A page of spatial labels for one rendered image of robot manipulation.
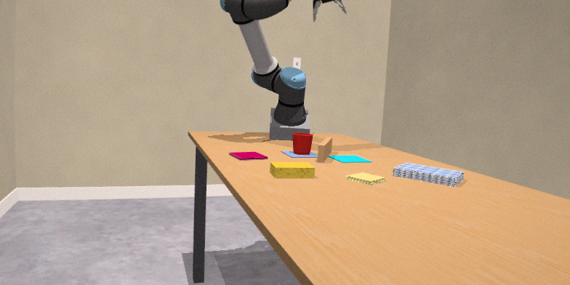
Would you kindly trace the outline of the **yellow sponge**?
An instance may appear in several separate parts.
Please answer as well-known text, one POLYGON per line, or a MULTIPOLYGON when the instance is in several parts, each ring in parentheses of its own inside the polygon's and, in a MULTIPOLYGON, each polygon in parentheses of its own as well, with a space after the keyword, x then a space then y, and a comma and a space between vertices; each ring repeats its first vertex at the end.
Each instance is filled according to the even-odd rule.
POLYGON ((275 178, 314 178, 315 167, 308 162, 271 162, 270 173, 275 178))

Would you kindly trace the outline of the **pale yellow sticky-note pad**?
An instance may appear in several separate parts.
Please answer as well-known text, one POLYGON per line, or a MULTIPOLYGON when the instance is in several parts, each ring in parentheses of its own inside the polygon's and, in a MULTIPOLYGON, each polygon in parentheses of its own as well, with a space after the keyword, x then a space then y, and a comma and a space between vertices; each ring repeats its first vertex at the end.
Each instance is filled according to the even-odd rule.
POLYGON ((372 174, 367 174, 367 173, 358 173, 358 174, 352 174, 352 175, 348 175, 347 176, 347 180, 352 180, 352 181, 356 181, 356 182, 361 182, 367 185, 373 185, 379 182, 384 182, 385 181, 385 177, 380 177, 380 176, 376 176, 376 175, 372 175, 372 174))

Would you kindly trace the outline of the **magenta square pad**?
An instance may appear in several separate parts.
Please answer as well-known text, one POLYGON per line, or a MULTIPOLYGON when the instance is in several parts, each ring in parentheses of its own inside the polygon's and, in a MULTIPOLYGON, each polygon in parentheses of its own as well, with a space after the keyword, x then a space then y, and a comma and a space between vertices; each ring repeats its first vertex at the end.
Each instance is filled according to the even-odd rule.
POLYGON ((264 156, 257 152, 236 152, 236 153, 229 153, 229 155, 234 158, 237 158, 240 161, 268 159, 267 156, 264 156))

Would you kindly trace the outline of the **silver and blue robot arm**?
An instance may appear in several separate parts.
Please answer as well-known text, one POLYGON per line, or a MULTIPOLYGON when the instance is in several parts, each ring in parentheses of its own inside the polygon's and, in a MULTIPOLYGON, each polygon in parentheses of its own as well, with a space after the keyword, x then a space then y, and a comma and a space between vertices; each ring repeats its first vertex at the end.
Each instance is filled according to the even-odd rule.
POLYGON ((291 0, 220 0, 239 25, 254 61, 252 80, 259 87, 278 94, 274 120, 285 126, 298 126, 306 121, 304 106, 306 76, 298 68, 281 68, 272 57, 260 20, 278 14, 291 0))

